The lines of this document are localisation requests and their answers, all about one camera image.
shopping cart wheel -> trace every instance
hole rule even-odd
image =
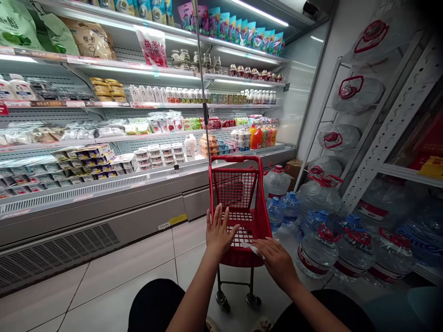
[[[262,305],[262,300],[258,296],[248,293],[246,295],[246,303],[248,303],[253,309],[257,309]]]
[[[227,314],[231,312],[231,306],[227,302],[227,298],[222,291],[218,291],[216,294],[217,304],[220,306],[220,309]]]

black pants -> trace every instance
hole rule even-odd
[[[375,331],[364,311],[349,297],[336,290],[315,290],[312,294],[351,331]],[[165,332],[185,291],[168,279],[147,283],[135,296],[129,313],[128,332]],[[201,329],[208,331],[204,322]],[[291,304],[281,314],[272,332],[313,331],[308,321]]]

red shopping cart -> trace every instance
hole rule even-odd
[[[217,159],[226,162],[257,162],[258,169],[251,166],[248,169],[223,168],[212,169],[211,162]],[[248,267],[251,269],[249,283],[221,281],[220,268],[217,272],[218,292],[217,303],[222,311],[230,312],[231,308],[226,296],[222,292],[222,284],[245,285],[249,287],[246,302],[253,308],[261,305],[259,297],[254,296],[254,268],[263,265],[263,261],[249,248],[243,248],[242,242],[250,243],[252,239],[271,237],[268,213],[263,193],[263,165],[256,156],[214,156],[210,158],[209,182],[211,194],[211,214],[214,218],[217,204],[223,204],[222,217],[229,207],[228,231],[236,224],[240,224],[231,248],[223,256],[221,264],[233,267]]]

ventilation grille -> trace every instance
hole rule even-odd
[[[119,243],[109,224],[0,257],[0,289]]]

green package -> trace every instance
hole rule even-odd
[[[48,29],[49,39],[54,45],[55,51],[62,54],[80,56],[74,37],[68,27],[54,14],[42,15],[40,19]]]
[[[0,1],[0,45],[44,51],[31,14],[17,0]]]

